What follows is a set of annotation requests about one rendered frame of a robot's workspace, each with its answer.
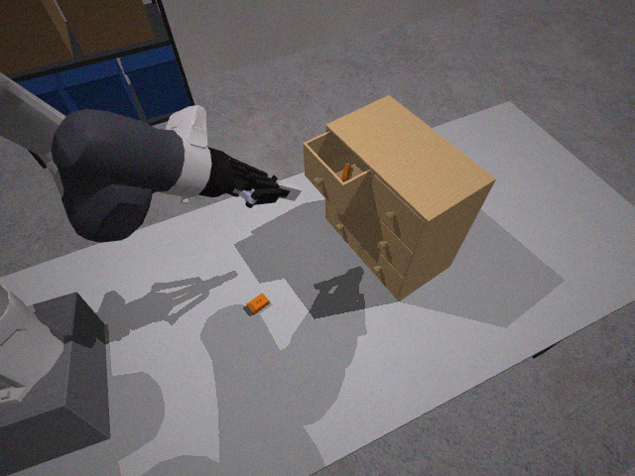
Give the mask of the small tan wooden chest of drawers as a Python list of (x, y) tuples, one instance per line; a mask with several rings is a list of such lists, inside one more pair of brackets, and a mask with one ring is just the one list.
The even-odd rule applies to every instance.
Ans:
[[(361, 258), (373, 175), (381, 178), (424, 220), (397, 301), (450, 267), (496, 178), (387, 95), (326, 124), (370, 170), (359, 254)], [(364, 262), (365, 263), (365, 262)], [(365, 263), (366, 264), (366, 263)], [(366, 264), (367, 265), (367, 264)], [(371, 270), (371, 268), (367, 265)], [(372, 271), (372, 270), (371, 270)], [(373, 272), (373, 271), (372, 271)]]

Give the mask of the orange aa battery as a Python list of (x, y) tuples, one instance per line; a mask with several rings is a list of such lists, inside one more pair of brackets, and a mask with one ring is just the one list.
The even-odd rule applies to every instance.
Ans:
[(343, 182), (348, 181), (350, 169), (351, 169), (351, 164), (345, 164), (343, 174), (342, 174), (342, 179), (341, 179)]

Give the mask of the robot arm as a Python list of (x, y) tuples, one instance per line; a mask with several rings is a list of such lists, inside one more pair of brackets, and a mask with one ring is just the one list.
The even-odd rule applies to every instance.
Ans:
[[(42, 159), (86, 240), (123, 240), (143, 224), (154, 192), (190, 203), (209, 180), (199, 105), (172, 114), (165, 130), (95, 109), (65, 116), (0, 72), (0, 106), (0, 136)], [(0, 285), (0, 406), (20, 403), (63, 351), (64, 331)]]

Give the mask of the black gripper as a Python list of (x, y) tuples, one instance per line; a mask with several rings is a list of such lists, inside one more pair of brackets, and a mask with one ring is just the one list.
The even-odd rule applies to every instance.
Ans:
[[(295, 201), (302, 190), (294, 184), (277, 180), (268, 174), (242, 163), (222, 151), (212, 149), (209, 180), (198, 195), (218, 197), (225, 193), (241, 196), (245, 205), (252, 208), (257, 204), (275, 203), (278, 198)], [(232, 176), (231, 176), (232, 171)]]

